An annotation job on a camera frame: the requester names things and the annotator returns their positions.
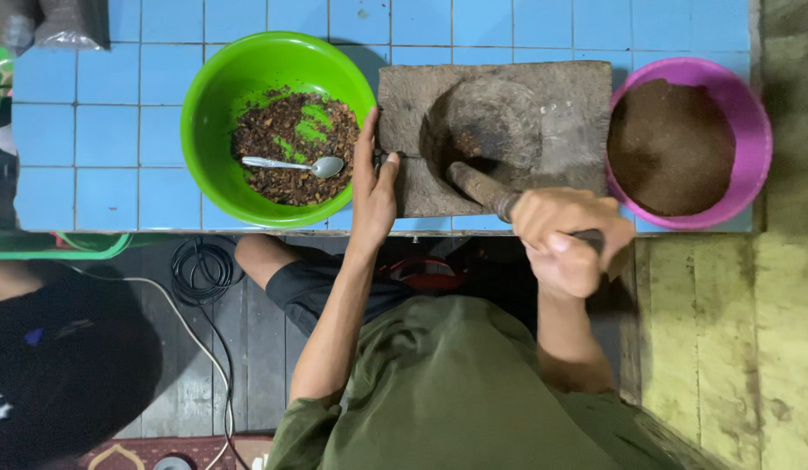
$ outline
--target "plastic bag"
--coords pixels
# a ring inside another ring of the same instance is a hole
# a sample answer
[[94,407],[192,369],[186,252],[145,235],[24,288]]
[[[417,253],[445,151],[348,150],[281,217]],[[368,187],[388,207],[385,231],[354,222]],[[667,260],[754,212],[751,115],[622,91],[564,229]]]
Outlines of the plastic bag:
[[0,0],[0,38],[15,56],[32,47],[43,20],[38,0]]
[[107,0],[40,0],[44,22],[35,30],[39,46],[110,48]]

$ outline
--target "white cable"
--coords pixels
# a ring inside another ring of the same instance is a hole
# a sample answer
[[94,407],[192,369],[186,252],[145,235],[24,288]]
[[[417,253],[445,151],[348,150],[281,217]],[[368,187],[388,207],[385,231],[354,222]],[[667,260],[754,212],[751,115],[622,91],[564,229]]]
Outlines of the white cable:
[[[215,367],[218,368],[218,373],[221,375],[221,380],[223,380],[223,382],[224,382],[224,388],[227,390],[228,403],[224,407],[224,422],[225,423],[227,422],[228,411],[229,411],[229,419],[230,419],[229,437],[232,438],[232,436],[236,433],[236,426],[235,426],[234,411],[232,411],[232,400],[229,399],[230,381],[227,379],[227,374],[224,372],[224,368],[221,367],[221,364],[218,363],[218,359],[216,359],[216,357],[212,354],[212,352],[203,344],[203,342],[198,337],[198,335],[195,334],[195,330],[193,330],[192,327],[189,326],[189,323],[186,321],[186,319],[183,318],[183,315],[181,315],[181,312],[178,310],[178,306],[175,305],[174,300],[171,299],[171,295],[169,295],[169,291],[167,291],[165,287],[161,286],[159,283],[157,283],[157,282],[155,282],[155,281],[153,281],[151,279],[146,279],[146,278],[122,278],[122,279],[103,278],[102,276],[97,276],[96,274],[91,274],[89,272],[82,271],[81,269],[76,268],[75,266],[71,266],[69,264],[65,264],[65,266],[70,267],[75,272],[85,274],[86,276],[91,276],[92,278],[101,279],[103,281],[129,281],[129,282],[139,281],[139,282],[142,282],[142,283],[149,283],[149,284],[153,285],[154,287],[158,288],[158,290],[160,290],[160,292],[163,294],[163,296],[166,297],[166,300],[169,302],[169,305],[171,305],[171,309],[175,311],[175,314],[180,319],[181,323],[183,324],[183,327],[187,329],[187,333],[189,333],[189,336],[191,336],[192,339],[195,340],[195,343],[198,344],[198,346],[201,348],[201,350],[203,350],[203,352],[205,352],[207,354],[209,359],[212,361],[212,364],[214,364]],[[227,440],[224,443],[224,447],[222,447],[221,451],[218,452],[218,455],[216,455],[215,458],[212,459],[212,462],[210,462],[210,464],[207,465],[207,467],[204,468],[204,470],[210,470],[210,468],[212,468],[212,466],[214,466],[218,462],[218,460],[221,459],[221,456],[224,455],[225,452],[227,452],[227,447],[229,445],[230,445],[230,441]]]

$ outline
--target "olive green shirt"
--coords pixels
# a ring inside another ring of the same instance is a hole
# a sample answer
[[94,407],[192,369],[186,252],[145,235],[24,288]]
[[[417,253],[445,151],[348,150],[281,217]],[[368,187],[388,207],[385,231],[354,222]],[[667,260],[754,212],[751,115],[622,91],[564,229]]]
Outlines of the olive green shirt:
[[294,400],[267,469],[678,468],[615,393],[547,386],[523,324],[472,297],[417,297],[360,333],[346,411]]

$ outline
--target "metal spoon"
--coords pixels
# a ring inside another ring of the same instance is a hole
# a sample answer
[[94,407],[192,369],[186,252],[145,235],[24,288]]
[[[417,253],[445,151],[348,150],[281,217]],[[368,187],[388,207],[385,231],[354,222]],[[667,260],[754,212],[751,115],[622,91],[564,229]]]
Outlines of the metal spoon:
[[261,166],[263,168],[297,168],[311,170],[318,178],[329,178],[340,173],[343,169],[343,159],[336,156],[324,156],[315,161],[314,165],[301,165],[299,163],[286,163],[285,161],[270,160],[261,156],[243,156],[244,165]]

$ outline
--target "hand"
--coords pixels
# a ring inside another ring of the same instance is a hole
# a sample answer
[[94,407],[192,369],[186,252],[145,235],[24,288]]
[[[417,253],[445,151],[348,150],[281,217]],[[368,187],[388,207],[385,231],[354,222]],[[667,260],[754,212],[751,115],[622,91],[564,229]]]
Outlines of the hand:
[[398,175],[398,154],[391,153],[376,176],[372,166],[373,133],[378,108],[373,106],[363,122],[355,144],[355,175],[352,176],[352,235],[349,245],[375,253],[386,240],[396,219],[396,194],[393,189]]
[[[635,234],[633,223],[618,216],[614,198],[596,198],[591,191],[525,191],[511,216],[540,289],[557,297],[586,299],[595,292],[601,272]],[[600,256],[567,235],[593,228],[604,236]]]

